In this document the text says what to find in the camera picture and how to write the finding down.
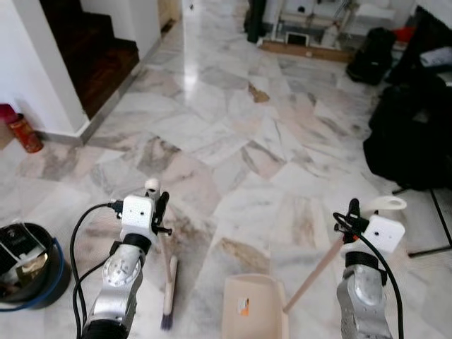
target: staircase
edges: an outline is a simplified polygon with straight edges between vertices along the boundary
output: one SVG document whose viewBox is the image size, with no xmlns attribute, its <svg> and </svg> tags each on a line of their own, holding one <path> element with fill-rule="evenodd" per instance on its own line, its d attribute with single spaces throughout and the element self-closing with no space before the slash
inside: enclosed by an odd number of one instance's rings
<svg viewBox="0 0 452 339">
<path fill-rule="evenodd" d="M 136 43 L 117 39 L 112 19 L 79 0 L 40 0 L 83 109 L 91 119 L 138 63 Z"/>
</svg>

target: metal stand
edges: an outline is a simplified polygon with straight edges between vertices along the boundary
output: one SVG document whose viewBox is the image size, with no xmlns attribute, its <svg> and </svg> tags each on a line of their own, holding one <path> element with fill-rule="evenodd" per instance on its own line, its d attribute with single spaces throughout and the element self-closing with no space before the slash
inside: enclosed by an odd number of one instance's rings
<svg viewBox="0 0 452 339">
<path fill-rule="evenodd" d="M 395 191 L 393 191 L 393 195 L 397 196 L 398 194 L 401 194 L 402 192 L 405 192 L 407 190 L 409 190 L 409 188 L 395 190 Z M 430 194 L 432 195 L 432 199 L 433 199 L 433 202 L 435 204 L 435 208 L 436 208 L 436 211 L 438 213 L 439 219 L 441 221 L 441 224 L 443 225 L 444 232 L 446 233 L 446 237 L 447 237 L 447 240 L 449 242 L 449 245 L 448 246 L 444 246 L 444 247 L 439 247 L 437 249 L 429 249 L 429 250 L 426 250 L 426 251 L 419 251 L 419 252 L 408 253 L 408 256 L 410 258 L 417 258 L 418 256 L 427 256 L 427 255 L 430 255 L 430 254 L 436 254 L 436 253 L 441 253 L 441 252 L 446 252 L 446 251 L 452 250 L 451 233 L 449 232 L 449 230 L 447 228 L 446 221 L 444 220 L 443 213 L 441 212 L 441 208 L 439 207 L 438 200 L 436 199 L 436 196 L 435 196 L 435 193 L 433 192 L 433 189 L 429 189 L 429 190 L 430 190 Z"/>
</svg>

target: broom handle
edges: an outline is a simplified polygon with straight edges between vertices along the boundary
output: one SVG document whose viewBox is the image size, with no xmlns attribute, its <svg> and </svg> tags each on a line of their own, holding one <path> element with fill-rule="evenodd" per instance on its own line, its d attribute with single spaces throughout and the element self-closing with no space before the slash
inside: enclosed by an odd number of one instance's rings
<svg viewBox="0 0 452 339">
<path fill-rule="evenodd" d="M 343 245 L 342 237 L 336 240 L 332 245 L 328 253 L 322 258 L 321 262 L 317 265 L 316 269 L 309 275 L 309 277 L 303 282 L 303 285 L 294 294 L 292 299 L 287 303 L 287 305 L 282 309 L 284 313 L 289 313 L 295 303 L 302 297 L 302 295 L 311 287 L 312 283 L 317 279 L 320 273 L 329 265 L 329 263 L 334 259 L 334 257 L 340 251 Z"/>
<path fill-rule="evenodd" d="M 165 236 L 161 233 L 158 234 L 158 239 L 160 241 L 160 246 L 162 247 L 163 260 L 165 261 L 165 271 L 167 271 L 167 283 L 172 282 L 171 269 L 170 269 L 170 258 L 168 257 L 167 250 L 167 240 Z"/>
</svg>

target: dustpan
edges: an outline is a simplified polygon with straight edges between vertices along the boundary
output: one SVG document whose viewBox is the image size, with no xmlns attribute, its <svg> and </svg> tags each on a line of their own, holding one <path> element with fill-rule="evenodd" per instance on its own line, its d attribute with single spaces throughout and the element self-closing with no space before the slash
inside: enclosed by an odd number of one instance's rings
<svg viewBox="0 0 452 339">
<path fill-rule="evenodd" d="M 225 282 L 222 339 L 289 339 L 284 285 L 261 274 Z"/>
</svg>

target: white wall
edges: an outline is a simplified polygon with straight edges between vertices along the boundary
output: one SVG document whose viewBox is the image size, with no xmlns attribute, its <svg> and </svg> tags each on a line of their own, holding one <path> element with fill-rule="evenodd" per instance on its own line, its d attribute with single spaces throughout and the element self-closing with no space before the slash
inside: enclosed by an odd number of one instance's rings
<svg viewBox="0 0 452 339">
<path fill-rule="evenodd" d="M 86 12 L 112 17 L 119 39 L 133 40 L 142 59 L 160 38 L 157 0 L 81 0 Z"/>
<path fill-rule="evenodd" d="M 0 102 L 33 128 L 78 135 L 88 118 L 39 0 L 0 0 Z"/>
<path fill-rule="evenodd" d="M 406 20 L 410 17 L 410 10 L 415 0 L 374 0 L 376 3 L 389 2 L 389 8 L 396 10 L 394 27 L 402 27 Z M 306 14 L 314 13 L 320 16 L 334 16 L 337 8 L 339 7 L 342 0 L 336 0 L 334 2 L 324 1 L 320 5 L 314 6 L 317 0 L 286 0 L 285 11 L 296 12 L 298 7 L 304 6 L 306 9 Z M 362 2 L 372 3 L 372 0 L 362 0 Z M 278 0 L 267 0 L 266 12 L 263 16 L 263 21 L 265 23 L 272 23 L 274 20 L 274 15 L 276 13 Z"/>
</svg>

